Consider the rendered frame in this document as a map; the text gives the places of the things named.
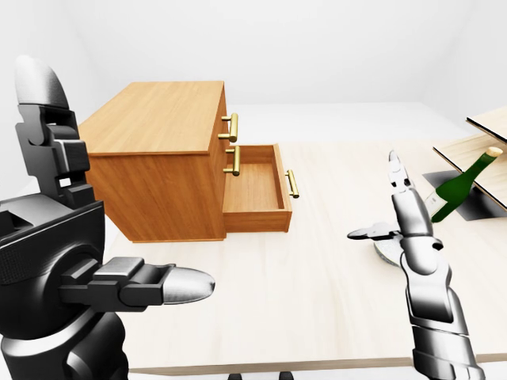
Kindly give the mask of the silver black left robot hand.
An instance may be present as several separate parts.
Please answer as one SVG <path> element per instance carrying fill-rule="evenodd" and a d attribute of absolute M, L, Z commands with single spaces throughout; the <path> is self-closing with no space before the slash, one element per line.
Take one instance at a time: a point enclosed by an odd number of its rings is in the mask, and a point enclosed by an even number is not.
<path fill-rule="evenodd" d="M 86 181 L 90 167 L 74 113 L 55 72 L 17 58 L 16 126 L 39 192 L 0 202 L 0 334 L 50 336 L 85 312 L 141 312 L 209 297 L 214 279 L 138 257 L 104 261 L 105 208 Z"/>

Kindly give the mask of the open wooden drawer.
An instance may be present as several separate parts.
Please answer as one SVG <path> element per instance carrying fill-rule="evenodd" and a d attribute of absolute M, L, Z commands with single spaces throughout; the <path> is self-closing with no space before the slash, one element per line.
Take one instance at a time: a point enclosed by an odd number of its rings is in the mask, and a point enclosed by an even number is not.
<path fill-rule="evenodd" d="M 286 171 L 278 145 L 242 146 L 240 175 L 225 182 L 225 231 L 287 232 L 292 196 Z"/>

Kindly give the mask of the wooden cabinet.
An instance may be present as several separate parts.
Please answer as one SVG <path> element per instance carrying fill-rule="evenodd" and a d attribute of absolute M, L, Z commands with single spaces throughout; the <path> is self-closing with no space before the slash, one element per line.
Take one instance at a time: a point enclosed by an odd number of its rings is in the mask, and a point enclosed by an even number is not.
<path fill-rule="evenodd" d="M 222 85 L 133 82 L 80 125 L 86 178 L 130 241 L 225 238 L 209 153 Z"/>

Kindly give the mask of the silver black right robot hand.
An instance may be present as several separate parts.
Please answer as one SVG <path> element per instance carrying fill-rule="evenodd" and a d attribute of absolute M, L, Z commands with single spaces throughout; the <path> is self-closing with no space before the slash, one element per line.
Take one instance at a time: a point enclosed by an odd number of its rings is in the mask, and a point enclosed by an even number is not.
<path fill-rule="evenodd" d="M 433 236 L 429 213 L 394 151 L 389 153 L 391 196 L 397 215 L 395 224 L 379 222 L 355 230 L 348 237 L 374 241 L 401 238 L 400 264 L 406 273 L 406 297 L 413 325 L 467 335 L 457 294 L 450 288 L 452 271 L 439 253 L 443 248 Z"/>

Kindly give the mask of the shut wooden drawer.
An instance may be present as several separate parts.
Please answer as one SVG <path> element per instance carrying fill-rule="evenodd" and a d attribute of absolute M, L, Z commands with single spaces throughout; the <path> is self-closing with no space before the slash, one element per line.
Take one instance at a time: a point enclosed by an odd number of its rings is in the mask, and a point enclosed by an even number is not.
<path fill-rule="evenodd" d="M 213 138 L 212 142 L 214 143 L 212 161 L 217 188 L 217 199 L 219 202 L 219 209 L 222 210 L 224 185 L 226 180 L 226 174 L 223 170 L 227 167 L 227 153 L 225 150 L 229 147 L 229 142 L 225 139 L 219 139 L 217 136 Z"/>
<path fill-rule="evenodd" d="M 218 173 L 222 173 L 223 169 L 227 167 L 227 153 L 225 150 L 229 148 L 229 141 L 226 139 L 219 139 L 218 137 L 218 134 L 226 134 L 228 132 L 227 122 L 222 121 L 222 117 L 226 115 L 227 107 L 225 101 L 224 85 L 222 85 L 214 127 L 209 144 L 209 153 L 212 159 L 212 164 Z"/>

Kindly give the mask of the black bowl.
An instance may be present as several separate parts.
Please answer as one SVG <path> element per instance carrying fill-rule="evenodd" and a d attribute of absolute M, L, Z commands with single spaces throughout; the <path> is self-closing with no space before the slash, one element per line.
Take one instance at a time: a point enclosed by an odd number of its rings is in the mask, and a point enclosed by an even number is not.
<path fill-rule="evenodd" d="M 382 260 L 396 267 L 400 266 L 403 249 L 399 239 L 373 241 L 373 245 Z"/>

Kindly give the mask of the green wine bottle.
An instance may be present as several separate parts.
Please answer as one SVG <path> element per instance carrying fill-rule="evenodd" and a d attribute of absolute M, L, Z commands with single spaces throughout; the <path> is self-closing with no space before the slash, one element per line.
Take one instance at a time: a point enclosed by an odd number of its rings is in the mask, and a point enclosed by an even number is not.
<path fill-rule="evenodd" d="M 507 211 L 472 189 L 476 177 L 502 153 L 489 147 L 465 172 L 436 187 L 425 200 L 431 222 L 443 221 L 454 210 L 467 221 L 507 217 Z"/>

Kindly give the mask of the wooden wine rack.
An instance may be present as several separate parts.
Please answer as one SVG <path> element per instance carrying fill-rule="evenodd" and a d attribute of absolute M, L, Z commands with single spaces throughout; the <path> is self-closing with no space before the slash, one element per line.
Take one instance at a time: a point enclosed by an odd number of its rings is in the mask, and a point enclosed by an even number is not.
<path fill-rule="evenodd" d="M 468 117 L 467 122 L 481 132 L 433 148 L 453 169 L 426 173 L 424 178 L 436 188 L 468 169 L 487 148 L 500 148 L 503 154 L 478 175 L 457 211 L 467 221 L 507 217 L 507 105 Z"/>

